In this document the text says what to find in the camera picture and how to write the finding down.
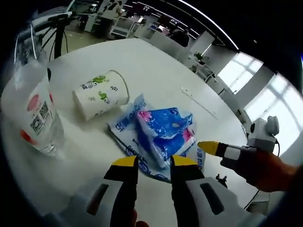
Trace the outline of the person's left hand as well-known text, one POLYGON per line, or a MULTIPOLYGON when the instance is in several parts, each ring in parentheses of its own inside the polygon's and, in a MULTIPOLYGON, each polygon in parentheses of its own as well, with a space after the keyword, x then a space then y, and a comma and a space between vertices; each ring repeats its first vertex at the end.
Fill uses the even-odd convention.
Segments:
POLYGON ((133 217, 131 222, 132 227, 149 227, 149 225, 145 221, 137 221, 137 211, 133 211, 133 217))

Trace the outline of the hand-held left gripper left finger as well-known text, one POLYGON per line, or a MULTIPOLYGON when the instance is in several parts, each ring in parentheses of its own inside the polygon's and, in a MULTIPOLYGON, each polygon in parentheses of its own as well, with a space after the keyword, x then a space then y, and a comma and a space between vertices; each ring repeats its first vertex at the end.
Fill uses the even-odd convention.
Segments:
POLYGON ((133 227, 138 157, 120 158, 71 196, 66 208, 44 215, 48 227, 133 227))

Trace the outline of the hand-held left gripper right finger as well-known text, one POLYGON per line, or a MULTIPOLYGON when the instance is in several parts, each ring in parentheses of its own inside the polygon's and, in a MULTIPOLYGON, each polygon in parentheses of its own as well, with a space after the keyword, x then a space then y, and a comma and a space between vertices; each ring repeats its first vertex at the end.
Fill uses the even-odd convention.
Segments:
POLYGON ((179 227, 258 227, 266 218, 242 208, 233 192, 204 177, 188 157, 173 155, 170 175, 179 227))

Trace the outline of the person's right hand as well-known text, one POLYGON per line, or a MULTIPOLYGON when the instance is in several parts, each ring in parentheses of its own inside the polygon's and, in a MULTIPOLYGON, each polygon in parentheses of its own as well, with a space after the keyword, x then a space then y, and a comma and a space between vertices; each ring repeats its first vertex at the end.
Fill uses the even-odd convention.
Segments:
POLYGON ((258 151, 250 159, 245 179, 264 192, 287 191, 301 168, 284 163, 272 153, 258 151))

